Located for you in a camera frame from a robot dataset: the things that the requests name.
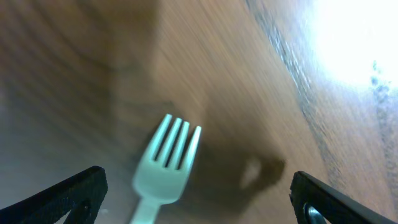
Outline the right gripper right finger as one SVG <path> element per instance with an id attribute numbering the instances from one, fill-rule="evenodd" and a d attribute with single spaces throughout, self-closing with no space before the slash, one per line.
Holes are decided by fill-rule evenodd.
<path id="1" fill-rule="evenodd" d="M 304 171 L 294 174 L 290 201 L 297 223 L 393 223 Z"/>

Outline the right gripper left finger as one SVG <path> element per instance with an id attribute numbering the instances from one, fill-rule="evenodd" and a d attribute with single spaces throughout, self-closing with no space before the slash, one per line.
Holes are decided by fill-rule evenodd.
<path id="1" fill-rule="evenodd" d="M 1 210 L 1 223 L 93 224 L 108 191 L 105 169 L 90 167 Z"/>

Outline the white fork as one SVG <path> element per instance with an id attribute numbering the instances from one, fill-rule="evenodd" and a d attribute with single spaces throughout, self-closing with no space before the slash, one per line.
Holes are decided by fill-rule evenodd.
<path id="1" fill-rule="evenodd" d="M 201 137 L 197 126 L 166 114 L 151 137 L 132 179 L 140 197 L 131 223 L 154 223 L 162 205 L 180 199 L 188 182 Z"/>

